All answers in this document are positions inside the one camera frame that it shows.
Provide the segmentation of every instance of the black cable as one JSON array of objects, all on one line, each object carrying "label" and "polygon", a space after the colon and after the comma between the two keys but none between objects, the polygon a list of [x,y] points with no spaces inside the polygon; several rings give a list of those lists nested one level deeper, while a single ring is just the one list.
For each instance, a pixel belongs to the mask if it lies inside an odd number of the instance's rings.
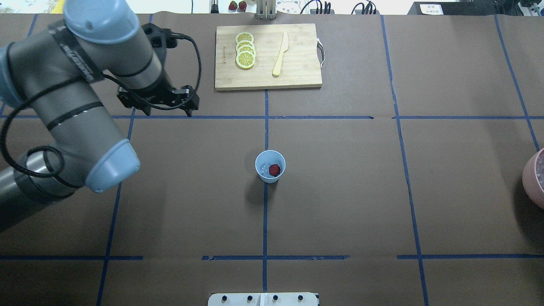
[{"label": "black cable", "polygon": [[365,11],[366,15],[376,15],[376,4],[368,0],[367,9]]},{"label": "black cable", "polygon": [[73,83],[76,83],[76,82],[79,82],[79,81],[85,81],[83,76],[77,76],[77,77],[74,77],[74,78],[71,78],[71,79],[67,79],[67,80],[65,80],[63,82],[60,82],[58,84],[55,84],[53,86],[50,86],[50,87],[40,91],[38,94],[36,94],[35,96],[33,96],[30,99],[26,100],[23,104],[21,104],[17,108],[15,108],[9,114],[9,116],[6,118],[6,120],[4,121],[4,124],[2,125],[2,131],[0,132],[0,150],[2,152],[2,157],[4,157],[5,161],[11,167],[13,167],[16,171],[18,171],[18,172],[20,172],[22,174],[26,174],[26,175],[29,175],[29,176],[33,176],[35,178],[42,178],[42,179],[53,177],[55,175],[58,175],[60,172],[62,172],[62,170],[64,169],[65,161],[64,161],[63,154],[57,148],[54,148],[54,147],[49,146],[49,145],[44,145],[44,146],[39,146],[37,148],[33,148],[33,149],[31,149],[31,150],[29,150],[27,152],[27,156],[30,156],[31,154],[36,153],[36,152],[49,151],[49,152],[53,152],[59,158],[60,165],[59,165],[59,168],[57,170],[54,170],[54,171],[52,171],[50,173],[39,173],[39,172],[34,172],[34,171],[32,171],[32,170],[30,170],[28,168],[25,168],[25,167],[19,165],[11,157],[11,155],[9,154],[9,151],[8,151],[6,138],[8,136],[9,126],[11,125],[11,122],[17,116],[17,114],[19,114],[19,112],[21,112],[23,109],[29,107],[30,104],[34,103],[37,99],[39,99],[39,98],[41,98],[41,97],[43,97],[43,96],[57,90],[57,89],[60,89],[62,87],[68,86],[70,84],[73,84]]},{"label": "black cable", "polygon": [[494,0],[493,2],[495,3],[495,12],[497,12],[497,14],[505,14],[504,6],[503,6],[503,10],[501,12],[500,5],[502,5],[502,4],[500,2],[498,2],[497,0]]},{"label": "black cable", "polygon": [[323,3],[321,2],[321,0],[310,0],[310,1],[308,1],[306,4],[304,4],[304,6],[302,7],[302,9],[300,10],[300,14],[302,14],[302,12],[303,12],[304,9],[308,6],[308,4],[310,4],[310,3],[314,2],[314,1],[319,2],[319,7],[320,7],[320,9],[319,9],[319,8],[316,8],[316,14],[318,14],[318,12],[319,12],[320,10],[323,11]]},{"label": "black cable", "polygon": [[161,107],[161,106],[157,106],[155,104],[151,104],[149,103],[147,100],[143,99],[142,97],[140,97],[137,93],[135,93],[132,89],[130,89],[128,86],[126,86],[125,84],[123,84],[121,81],[119,81],[118,79],[114,78],[113,76],[110,76],[110,75],[106,75],[106,74],[102,74],[104,76],[104,78],[106,79],[109,79],[111,81],[113,81],[114,83],[116,83],[117,85],[119,85],[122,89],[126,90],[130,95],[132,95],[133,98],[135,98],[136,100],[138,100],[138,102],[140,103],[143,103],[151,108],[154,108],[154,109],[158,109],[160,111],[171,111],[173,109],[176,109],[176,108],[179,108],[182,104],[184,104],[185,102],[187,101],[190,101],[191,99],[193,99],[196,95],[196,92],[198,91],[199,89],[199,86],[200,86],[200,77],[202,76],[202,59],[200,58],[200,52],[199,52],[199,48],[196,46],[196,42],[189,36],[187,35],[184,35],[184,34],[180,34],[180,33],[174,33],[172,32],[172,36],[176,39],[179,39],[179,40],[188,40],[190,42],[193,43],[193,46],[195,47],[195,52],[196,52],[196,57],[198,59],[198,62],[199,62],[199,76],[196,80],[196,87],[195,87],[195,92],[189,96],[187,96],[186,98],[184,98],[183,100],[181,100],[178,104],[172,106],[172,107]]},{"label": "black cable", "polygon": [[374,8],[374,10],[370,9],[370,14],[376,15],[376,4],[370,0],[368,0],[368,4],[372,4],[372,7]]},{"label": "black cable", "polygon": [[514,10],[514,7],[516,9],[516,16],[519,16],[520,15],[520,12],[517,10],[518,6],[517,6],[517,3],[515,0],[512,0],[512,5],[510,6],[510,15],[513,16],[512,14],[512,10]]},{"label": "black cable", "polygon": [[355,12],[355,9],[359,6],[359,4],[363,6],[363,8],[361,9],[361,14],[363,13],[363,11],[364,11],[364,3],[359,2],[359,3],[357,3],[357,4],[353,7],[353,10],[351,10],[351,14],[350,14],[350,15],[353,15],[353,12]]}]

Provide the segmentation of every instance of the black cable bundle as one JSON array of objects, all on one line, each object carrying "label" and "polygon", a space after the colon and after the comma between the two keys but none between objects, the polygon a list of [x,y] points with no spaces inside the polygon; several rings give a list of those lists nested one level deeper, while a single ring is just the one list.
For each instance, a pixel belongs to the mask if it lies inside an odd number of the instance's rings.
[{"label": "black cable bundle", "polygon": [[331,3],[327,3],[327,1],[325,1],[325,12],[323,14],[330,14],[331,13]]},{"label": "black cable bundle", "polygon": [[304,4],[302,9],[300,10],[300,14],[302,14],[302,12],[308,6],[308,4],[310,4],[310,3],[314,2],[314,1],[319,2],[319,7],[316,7],[316,14],[322,14],[323,13],[323,3],[321,2],[321,0],[310,0],[310,1],[308,1],[308,3]]},{"label": "black cable bundle", "polygon": [[377,9],[376,9],[376,4],[374,4],[374,2],[372,1],[368,1],[368,4],[367,6],[365,7],[364,6],[364,3],[362,2],[359,2],[357,3],[354,7],[353,7],[353,10],[351,10],[351,14],[353,15],[353,13],[355,12],[355,9],[359,6],[363,6],[361,8],[361,15],[376,15],[376,12],[377,12]]}]

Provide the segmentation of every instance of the white sign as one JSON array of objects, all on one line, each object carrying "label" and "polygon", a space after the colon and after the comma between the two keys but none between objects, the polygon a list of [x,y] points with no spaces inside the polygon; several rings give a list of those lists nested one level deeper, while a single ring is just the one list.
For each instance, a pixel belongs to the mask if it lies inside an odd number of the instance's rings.
[{"label": "white sign", "polygon": [[444,15],[440,4],[420,4],[419,7],[425,15]]}]

